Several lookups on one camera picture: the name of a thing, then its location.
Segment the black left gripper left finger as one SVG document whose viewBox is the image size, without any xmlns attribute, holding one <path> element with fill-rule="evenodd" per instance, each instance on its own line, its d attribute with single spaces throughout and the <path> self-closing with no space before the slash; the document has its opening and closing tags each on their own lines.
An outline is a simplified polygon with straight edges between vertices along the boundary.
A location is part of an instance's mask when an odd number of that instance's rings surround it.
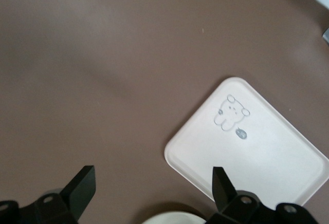
<svg viewBox="0 0 329 224">
<path fill-rule="evenodd" d="M 17 201 L 1 201 L 1 223 L 78 223 L 95 192 L 95 167 L 86 165 L 59 193 L 22 208 Z"/>
</svg>

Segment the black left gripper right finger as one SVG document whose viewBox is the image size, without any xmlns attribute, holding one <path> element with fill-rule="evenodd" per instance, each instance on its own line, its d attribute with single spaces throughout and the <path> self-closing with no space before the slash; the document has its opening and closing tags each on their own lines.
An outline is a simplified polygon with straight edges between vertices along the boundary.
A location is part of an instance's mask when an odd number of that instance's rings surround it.
<svg viewBox="0 0 329 224">
<path fill-rule="evenodd" d="M 217 213 L 206 223 L 316 223 L 312 214 L 294 203 L 280 203 L 274 210 L 254 193 L 237 191 L 222 167 L 212 172 L 212 194 Z"/>
</svg>

